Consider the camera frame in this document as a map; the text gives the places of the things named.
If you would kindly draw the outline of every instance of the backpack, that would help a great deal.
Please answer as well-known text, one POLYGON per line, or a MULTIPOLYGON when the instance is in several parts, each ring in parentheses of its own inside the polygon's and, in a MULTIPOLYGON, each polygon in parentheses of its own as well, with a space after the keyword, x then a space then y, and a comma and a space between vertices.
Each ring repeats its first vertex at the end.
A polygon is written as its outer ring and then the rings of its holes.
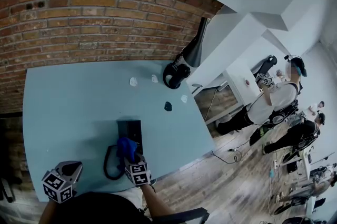
POLYGON ((288 106, 282 108, 278 111, 273 111, 273 113, 269 116, 269 121, 274 126, 283 122, 288 116, 296 113, 299 109, 299 101, 297 100, 297 96, 300 94, 300 90, 298 89, 297 85, 295 83, 288 83, 295 87, 296 89, 296 97, 295 100, 292 101, 288 106))

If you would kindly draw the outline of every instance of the desk lamp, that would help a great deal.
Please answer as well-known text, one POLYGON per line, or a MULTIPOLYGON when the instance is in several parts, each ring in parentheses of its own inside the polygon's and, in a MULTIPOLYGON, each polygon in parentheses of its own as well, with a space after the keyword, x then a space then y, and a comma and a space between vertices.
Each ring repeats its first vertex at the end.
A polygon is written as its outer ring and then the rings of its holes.
POLYGON ((202 17, 198 32, 192 41, 177 55, 174 62, 164 69, 164 84, 177 89, 180 83, 191 74, 191 68, 198 68, 201 63, 202 41, 205 35, 208 19, 202 17))

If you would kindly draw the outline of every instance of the forearm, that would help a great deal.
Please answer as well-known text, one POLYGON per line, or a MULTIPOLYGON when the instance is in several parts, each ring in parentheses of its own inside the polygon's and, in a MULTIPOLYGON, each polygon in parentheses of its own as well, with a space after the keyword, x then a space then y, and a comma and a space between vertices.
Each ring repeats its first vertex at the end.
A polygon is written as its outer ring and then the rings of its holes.
POLYGON ((269 106, 272 106, 272 101, 270 100, 270 92, 269 92, 268 87, 265 84, 262 84, 261 87, 262 87, 263 95, 264 95, 264 98, 265 98, 267 104, 269 106))
POLYGON ((150 210, 151 217, 160 217, 174 214, 166 203, 164 203, 153 191, 150 185, 142 185, 141 190, 145 197, 146 204, 150 210))
POLYGON ((315 192, 320 190, 320 185, 316 181, 314 181, 314 190, 315 192))
POLYGON ((52 222, 52 219, 55 215, 56 208, 58 206, 58 203, 55 201, 50 200, 44 209, 41 219, 38 222, 38 224, 49 224, 52 222))

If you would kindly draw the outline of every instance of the black lamp shade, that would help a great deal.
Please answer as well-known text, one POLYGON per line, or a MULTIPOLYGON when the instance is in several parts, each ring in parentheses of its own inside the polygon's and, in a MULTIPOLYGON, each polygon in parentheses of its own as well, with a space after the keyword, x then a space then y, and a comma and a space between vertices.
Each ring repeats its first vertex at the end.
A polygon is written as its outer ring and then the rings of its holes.
POLYGON ((201 18, 196 36, 182 51, 182 55, 187 64, 195 68, 201 64, 202 40, 205 35, 207 21, 208 19, 206 17, 201 18))

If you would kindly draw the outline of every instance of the white small object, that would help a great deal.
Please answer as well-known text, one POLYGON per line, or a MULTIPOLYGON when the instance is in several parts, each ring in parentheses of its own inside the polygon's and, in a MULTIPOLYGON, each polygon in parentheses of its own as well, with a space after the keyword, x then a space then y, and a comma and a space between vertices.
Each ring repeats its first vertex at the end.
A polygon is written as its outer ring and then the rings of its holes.
POLYGON ((181 101, 183 102, 183 103, 187 103, 187 96, 186 95, 183 95, 183 96, 181 96, 181 101))
POLYGON ((152 82, 153 83, 158 83, 158 78, 156 75, 152 75, 152 82))
POLYGON ((130 78, 130 86, 136 87, 138 85, 137 79, 135 77, 130 78))

